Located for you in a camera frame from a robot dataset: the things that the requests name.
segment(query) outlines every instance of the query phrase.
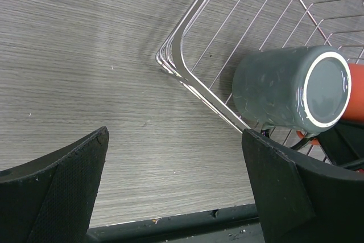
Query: laminate floor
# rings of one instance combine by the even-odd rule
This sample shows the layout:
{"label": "laminate floor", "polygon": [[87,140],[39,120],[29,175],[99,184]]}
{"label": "laminate floor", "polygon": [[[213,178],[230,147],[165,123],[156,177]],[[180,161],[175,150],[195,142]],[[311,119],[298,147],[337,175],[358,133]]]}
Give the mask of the laminate floor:
{"label": "laminate floor", "polygon": [[[90,226],[254,202],[240,134],[155,63],[192,1],[0,0],[0,169],[105,125],[110,145]],[[255,1],[247,14],[264,0]],[[203,34],[199,24],[191,34]],[[199,42],[187,43],[187,58]]]}

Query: metal wire rack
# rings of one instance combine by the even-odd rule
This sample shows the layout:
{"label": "metal wire rack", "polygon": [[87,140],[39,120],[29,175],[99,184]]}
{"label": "metal wire rack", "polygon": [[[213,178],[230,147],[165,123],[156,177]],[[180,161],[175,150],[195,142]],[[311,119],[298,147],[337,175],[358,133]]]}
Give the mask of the metal wire rack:
{"label": "metal wire rack", "polygon": [[[364,0],[194,0],[156,60],[236,130],[258,129],[231,100],[238,62],[253,50],[328,44],[348,62],[364,63],[363,5]],[[287,146],[298,140],[284,128],[271,136]],[[319,147],[302,152],[326,160]]]}

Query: gray mug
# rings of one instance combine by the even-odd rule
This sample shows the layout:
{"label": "gray mug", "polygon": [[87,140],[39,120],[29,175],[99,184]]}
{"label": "gray mug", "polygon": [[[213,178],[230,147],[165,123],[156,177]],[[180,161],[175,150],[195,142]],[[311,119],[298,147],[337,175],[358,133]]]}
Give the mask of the gray mug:
{"label": "gray mug", "polygon": [[330,46],[281,48],[246,56],[233,79],[241,115],[318,134],[341,118],[350,98],[349,66]]}

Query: ceramic mug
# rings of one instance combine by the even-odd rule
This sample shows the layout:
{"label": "ceramic mug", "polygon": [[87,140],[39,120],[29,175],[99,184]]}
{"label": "ceramic mug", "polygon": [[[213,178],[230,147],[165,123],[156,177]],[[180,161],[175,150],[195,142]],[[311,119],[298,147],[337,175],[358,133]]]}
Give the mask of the ceramic mug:
{"label": "ceramic mug", "polygon": [[246,56],[233,79],[242,117],[319,134],[343,115],[350,98],[349,66],[330,46],[281,48]]}
{"label": "ceramic mug", "polygon": [[[364,65],[349,64],[351,74],[351,94],[348,106],[342,115],[342,120],[364,123]],[[304,134],[297,131],[302,139]],[[317,139],[311,141],[312,145],[320,145]]]}

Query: mug rim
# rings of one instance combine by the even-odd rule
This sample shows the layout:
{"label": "mug rim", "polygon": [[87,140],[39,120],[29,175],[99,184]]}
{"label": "mug rim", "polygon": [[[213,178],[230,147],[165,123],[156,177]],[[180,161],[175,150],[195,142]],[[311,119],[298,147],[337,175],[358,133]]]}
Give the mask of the mug rim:
{"label": "mug rim", "polygon": [[[307,102],[307,87],[308,87],[308,81],[309,81],[309,78],[311,76],[311,73],[312,73],[313,69],[315,68],[315,66],[319,62],[323,61],[326,58],[334,58],[334,59],[338,60],[343,65],[344,70],[346,72],[346,75],[348,77],[348,86],[347,86],[348,96],[346,98],[346,102],[345,102],[344,107],[342,108],[340,114],[337,117],[335,117],[335,119],[333,119],[332,121],[327,122],[327,123],[323,123],[323,122],[320,122],[320,121],[318,121],[317,119],[314,118],[314,116],[312,115],[312,113],[311,113],[311,111],[310,111],[310,109],[308,107],[308,102]],[[303,99],[303,104],[304,104],[304,111],[305,111],[305,113],[307,115],[307,118],[311,121],[311,123],[313,123],[317,127],[325,128],[325,127],[330,127],[330,126],[334,125],[336,122],[338,122],[338,120],[344,114],[344,112],[346,110],[346,107],[349,104],[350,94],[351,94],[351,74],[350,74],[349,65],[347,64],[347,62],[344,59],[344,57],[342,57],[342,55],[340,55],[339,53],[334,52],[334,51],[328,51],[328,52],[324,52],[324,53],[320,54],[313,61],[313,63],[310,65],[310,67],[308,69],[308,72],[306,74],[306,77],[305,77],[305,81],[304,81],[303,97],[302,97],[302,99]]]}

